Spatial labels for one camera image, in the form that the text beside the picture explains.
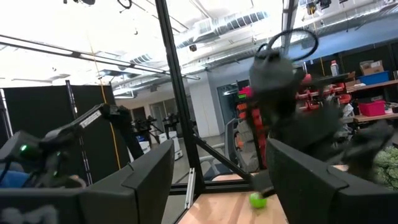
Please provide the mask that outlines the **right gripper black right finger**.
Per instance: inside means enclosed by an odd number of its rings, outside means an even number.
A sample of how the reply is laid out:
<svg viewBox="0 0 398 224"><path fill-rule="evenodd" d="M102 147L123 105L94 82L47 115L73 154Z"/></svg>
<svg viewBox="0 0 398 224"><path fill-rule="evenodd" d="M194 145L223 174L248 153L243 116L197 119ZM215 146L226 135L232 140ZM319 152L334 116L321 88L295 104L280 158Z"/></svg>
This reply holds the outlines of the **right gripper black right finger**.
<svg viewBox="0 0 398 224"><path fill-rule="evenodd" d="M289 224L398 224L398 191L351 175L276 139L271 182Z"/></svg>

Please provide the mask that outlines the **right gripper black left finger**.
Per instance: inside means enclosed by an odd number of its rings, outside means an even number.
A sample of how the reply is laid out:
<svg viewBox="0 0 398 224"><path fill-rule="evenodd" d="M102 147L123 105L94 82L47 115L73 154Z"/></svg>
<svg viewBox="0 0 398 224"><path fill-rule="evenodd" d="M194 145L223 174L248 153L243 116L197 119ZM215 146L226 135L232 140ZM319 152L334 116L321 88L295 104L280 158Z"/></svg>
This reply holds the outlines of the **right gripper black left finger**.
<svg viewBox="0 0 398 224"><path fill-rule="evenodd" d="M174 172L167 140L80 195L84 224L160 224Z"/></svg>

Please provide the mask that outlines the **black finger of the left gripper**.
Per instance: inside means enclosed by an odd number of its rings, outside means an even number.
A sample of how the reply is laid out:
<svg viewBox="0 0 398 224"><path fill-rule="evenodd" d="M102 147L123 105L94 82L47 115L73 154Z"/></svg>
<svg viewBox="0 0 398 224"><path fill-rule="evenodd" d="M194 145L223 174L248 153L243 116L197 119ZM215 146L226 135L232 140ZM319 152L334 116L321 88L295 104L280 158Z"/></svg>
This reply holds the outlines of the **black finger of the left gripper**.
<svg viewBox="0 0 398 224"><path fill-rule="evenodd" d="M275 194L268 170L262 170L258 174L253 175L251 184L254 191L257 192L261 198L267 198Z"/></svg>

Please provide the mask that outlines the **green round lettuce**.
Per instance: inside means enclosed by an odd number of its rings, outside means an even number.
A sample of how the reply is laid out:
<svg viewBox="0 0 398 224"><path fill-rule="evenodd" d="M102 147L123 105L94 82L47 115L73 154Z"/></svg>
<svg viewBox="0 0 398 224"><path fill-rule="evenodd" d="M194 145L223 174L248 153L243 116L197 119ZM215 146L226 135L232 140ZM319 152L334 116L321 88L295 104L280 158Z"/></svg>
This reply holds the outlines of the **green round lettuce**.
<svg viewBox="0 0 398 224"><path fill-rule="evenodd" d="M267 199L262 193L254 192L249 196L249 203L251 204L252 208L260 209L267 205Z"/></svg>

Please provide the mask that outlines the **red parts bin rack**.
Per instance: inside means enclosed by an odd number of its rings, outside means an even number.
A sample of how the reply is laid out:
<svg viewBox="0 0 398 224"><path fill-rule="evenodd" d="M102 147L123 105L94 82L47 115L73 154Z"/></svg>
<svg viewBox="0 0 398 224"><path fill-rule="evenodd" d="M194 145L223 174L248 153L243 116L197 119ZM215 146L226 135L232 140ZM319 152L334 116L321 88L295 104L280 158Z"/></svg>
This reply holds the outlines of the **red parts bin rack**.
<svg viewBox="0 0 398 224"><path fill-rule="evenodd" d="M350 100L343 83L311 85L310 75L293 78L288 83L266 83L257 90L247 86L240 117L257 137L256 152L266 169L271 164L268 145L276 139L323 162L337 162L343 153L333 145L343 126L340 106Z"/></svg>

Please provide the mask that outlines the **potted green succulent plant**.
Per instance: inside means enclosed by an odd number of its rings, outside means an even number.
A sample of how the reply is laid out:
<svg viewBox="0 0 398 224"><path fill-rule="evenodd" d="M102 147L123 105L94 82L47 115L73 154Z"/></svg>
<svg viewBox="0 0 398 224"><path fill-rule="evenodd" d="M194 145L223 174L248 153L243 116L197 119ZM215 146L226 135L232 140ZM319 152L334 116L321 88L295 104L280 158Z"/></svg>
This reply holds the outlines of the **potted green succulent plant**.
<svg viewBox="0 0 398 224"><path fill-rule="evenodd" d="M374 181L398 190L398 148L387 146L374 158Z"/></svg>

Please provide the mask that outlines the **wooden shelf rack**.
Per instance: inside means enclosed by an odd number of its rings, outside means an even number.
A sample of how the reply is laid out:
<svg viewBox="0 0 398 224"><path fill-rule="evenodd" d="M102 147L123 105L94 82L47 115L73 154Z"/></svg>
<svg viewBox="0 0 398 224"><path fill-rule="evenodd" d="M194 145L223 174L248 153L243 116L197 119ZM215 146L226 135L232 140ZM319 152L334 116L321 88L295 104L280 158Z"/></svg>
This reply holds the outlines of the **wooden shelf rack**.
<svg viewBox="0 0 398 224"><path fill-rule="evenodd" d="M343 75L338 75L335 77L323 77L319 79L312 80L311 85L331 85L334 83L343 83L346 80L352 79L354 76L352 76L350 73L346 73ZM351 94L356 91L364 91L364 90L371 90L374 88L379 88L379 87L385 87L385 86L390 86L390 85L398 85L398 80L390 80L388 82L384 83L378 83L374 85L363 85L363 86L349 86L346 87L344 84L344 87L342 88L335 88L335 91L345 91L346 94ZM375 120L380 120L380 119L398 119L398 113L385 113L384 115L380 116L363 116L361 113L360 115L355 115L351 117L354 122L356 123L365 123L365 122L370 122L370 121L375 121Z"/></svg>

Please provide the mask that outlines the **red storage bin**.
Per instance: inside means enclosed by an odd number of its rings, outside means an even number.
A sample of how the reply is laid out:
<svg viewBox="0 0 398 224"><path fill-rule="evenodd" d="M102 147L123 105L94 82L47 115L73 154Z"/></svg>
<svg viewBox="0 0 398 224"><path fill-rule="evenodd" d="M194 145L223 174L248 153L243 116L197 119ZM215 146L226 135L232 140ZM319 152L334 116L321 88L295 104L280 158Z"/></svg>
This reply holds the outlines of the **red storage bin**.
<svg viewBox="0 0 398 224"><path fill-rule="evenodd" d="M385 101L372 101L369 103L358 103L359 111L363 116L380 116L385 112Z"/></svg>

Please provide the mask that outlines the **black partition panel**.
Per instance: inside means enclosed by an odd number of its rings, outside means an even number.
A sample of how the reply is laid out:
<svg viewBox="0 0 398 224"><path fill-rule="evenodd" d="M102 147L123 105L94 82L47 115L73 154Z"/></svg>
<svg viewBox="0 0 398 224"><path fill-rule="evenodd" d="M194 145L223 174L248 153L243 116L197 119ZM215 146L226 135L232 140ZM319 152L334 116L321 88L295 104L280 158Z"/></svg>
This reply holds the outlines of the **black partition panel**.
<svg viewBox="0 0 398 224"><path fill-rule="evenodd" d="M13 132L20 130L42 138L103 102L114 104L110 86L72 86L77 112L70 105L67 87L41 86L4 89ZM83 141L68 152L61 172L95 183L129 163L120 132L105 119L97 119L83 133Z"/></svg>

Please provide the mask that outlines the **blue storage bin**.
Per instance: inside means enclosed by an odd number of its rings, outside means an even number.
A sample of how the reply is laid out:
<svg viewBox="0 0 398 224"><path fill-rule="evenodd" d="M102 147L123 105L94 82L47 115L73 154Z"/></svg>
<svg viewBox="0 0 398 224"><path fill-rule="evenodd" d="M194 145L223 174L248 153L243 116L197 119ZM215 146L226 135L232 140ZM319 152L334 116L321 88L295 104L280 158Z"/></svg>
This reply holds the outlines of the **blue storage bin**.
<svg viewBox="0 0 398 224"><path fill-rule="evenodd" d="M361 83L365 85L374 85L378 83L384 83L389 81L389 72L384 71L384 72L379 72L379 73L374 73L371 75L363 75L358 78Z"/></svg>

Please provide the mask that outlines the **long ceiling light strip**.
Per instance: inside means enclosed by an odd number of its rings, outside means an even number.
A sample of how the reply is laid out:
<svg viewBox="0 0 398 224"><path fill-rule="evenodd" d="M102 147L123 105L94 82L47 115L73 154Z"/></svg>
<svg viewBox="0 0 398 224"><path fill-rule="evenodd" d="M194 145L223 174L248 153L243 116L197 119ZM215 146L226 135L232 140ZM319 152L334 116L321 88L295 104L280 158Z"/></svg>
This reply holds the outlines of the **long ceiling light strip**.
<svg viewBox="0 0 398 224"><path fill-rule="evenodd" d="M31 40L24 40L24 39L20 39L17 37L11 37L8 35L3 35L3 34L0 34L0 44L10 46L10 47L15 47L18 49L31 50L31 51L35 51L35 52L58 55L58 56L62 56L62 57L76 58L76 59L80 59L80 60L104 63L104 64L108 64L108 65L116 65L116 66L120 66L122 68L132 68L132 69L136 69L136 70L142 70L145 72L159 73L159 74L171 76L171 73L166 70L148 67L145 65L139 65L136 63L125 62L122 60L106 58L106 57L90 54L88 52L82 52L82 51L78 51L78 50L70 50L70 49L65 49L63 47L59 47L59 46L43 44L40 42L31 41Z"/></svg>

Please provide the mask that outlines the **cardboard box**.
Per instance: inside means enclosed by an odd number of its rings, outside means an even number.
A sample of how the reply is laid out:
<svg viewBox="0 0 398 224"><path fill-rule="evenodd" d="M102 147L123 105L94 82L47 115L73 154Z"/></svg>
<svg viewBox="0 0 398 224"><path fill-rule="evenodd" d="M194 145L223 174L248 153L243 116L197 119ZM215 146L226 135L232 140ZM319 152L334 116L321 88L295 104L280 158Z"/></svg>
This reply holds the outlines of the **cardboard box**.
<svg viewBox="0 0 398 224"><path fill-rule="evenodd" d="M364 61L359 64L363 75L372 75L375 73L383 72L384 67L382 60L379 61Z"/></svg>

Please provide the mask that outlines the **silver aluminium rail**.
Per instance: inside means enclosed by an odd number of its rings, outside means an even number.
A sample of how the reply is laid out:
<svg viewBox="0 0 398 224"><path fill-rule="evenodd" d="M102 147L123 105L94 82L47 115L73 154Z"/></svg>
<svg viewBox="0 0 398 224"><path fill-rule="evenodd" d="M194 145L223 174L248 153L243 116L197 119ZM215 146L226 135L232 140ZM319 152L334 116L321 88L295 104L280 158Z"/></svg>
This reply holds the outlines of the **silver aluminium rail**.
<svg viewBox="0 0 398 224"><path fill-rule="evenodd" d="M196 180L195 168L190 168L188 173L187 192L184 203L184 209L186 210L188 210L193 204L195 180Z"/></svg>

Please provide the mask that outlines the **black metal table frame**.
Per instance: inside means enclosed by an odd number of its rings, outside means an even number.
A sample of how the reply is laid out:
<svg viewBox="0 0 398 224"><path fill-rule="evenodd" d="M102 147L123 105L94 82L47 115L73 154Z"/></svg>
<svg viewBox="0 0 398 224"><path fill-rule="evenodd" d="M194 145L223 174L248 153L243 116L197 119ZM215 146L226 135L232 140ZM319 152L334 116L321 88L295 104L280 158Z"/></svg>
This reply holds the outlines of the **black metal table frame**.
<svg viewBox="0 0 398 224"><path fill-rule="evenodd" d="M193 128L190 122L190 114L187 105L185 88L180 71L178 55L174 44L174 35L170 24L169 12L166 0L155 0L159 23L164 41L167 62L170 69L171 81L177 103L178 113L183 131L183 140L187 150L189 166L194 168L198 174L195 177L195 194L199 196L203 193L227 193L227 192L248 192L252 190L246 179L228 180L226 183L206 183L203 179L201 165L198 156L197 145L194 140Z"/></svg>

